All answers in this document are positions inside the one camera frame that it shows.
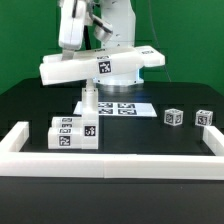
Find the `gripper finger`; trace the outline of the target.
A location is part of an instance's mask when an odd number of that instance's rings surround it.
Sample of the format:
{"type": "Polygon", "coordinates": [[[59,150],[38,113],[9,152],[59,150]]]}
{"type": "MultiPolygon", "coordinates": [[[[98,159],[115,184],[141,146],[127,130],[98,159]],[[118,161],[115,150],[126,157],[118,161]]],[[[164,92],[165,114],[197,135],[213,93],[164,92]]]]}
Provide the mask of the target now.
{"type": "Polygon", "coordinates": [[[62,59],[63,60],[71,60],[74,57],[74,51],[71,50],[63,50],[62,51],[62,59]]]}

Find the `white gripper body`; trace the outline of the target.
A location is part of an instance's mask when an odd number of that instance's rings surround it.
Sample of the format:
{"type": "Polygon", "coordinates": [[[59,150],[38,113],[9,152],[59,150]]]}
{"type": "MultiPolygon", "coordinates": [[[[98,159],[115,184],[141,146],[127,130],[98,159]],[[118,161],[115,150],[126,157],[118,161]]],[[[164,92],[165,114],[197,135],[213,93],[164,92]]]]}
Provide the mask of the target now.
{"type": "Polygon", "coordinates": [[[61,21],[59,46],[66,50],[79,50],[84,37],[84,27],[96,25],[94,35],[107,42],[113,34],[113,26],[93,13],[93,0],[60,0],[61,21]]]}

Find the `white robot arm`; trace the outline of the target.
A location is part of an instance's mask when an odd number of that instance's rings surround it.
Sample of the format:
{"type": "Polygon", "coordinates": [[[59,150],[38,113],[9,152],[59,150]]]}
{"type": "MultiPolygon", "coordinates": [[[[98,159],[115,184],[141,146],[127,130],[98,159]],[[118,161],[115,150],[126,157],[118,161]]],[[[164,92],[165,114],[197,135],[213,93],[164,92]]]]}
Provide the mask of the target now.
{"type": "Polygon", "coordinates": [[[59,46],[73,52],[81,48],[82,40],[89,47],[89,25],[95,24],[95,37],[103,48],[133,47],[136,16],[130,0],[99,0],[101,16],[93,14],[94,0],[60,0],[61,22],[59,46]]]}

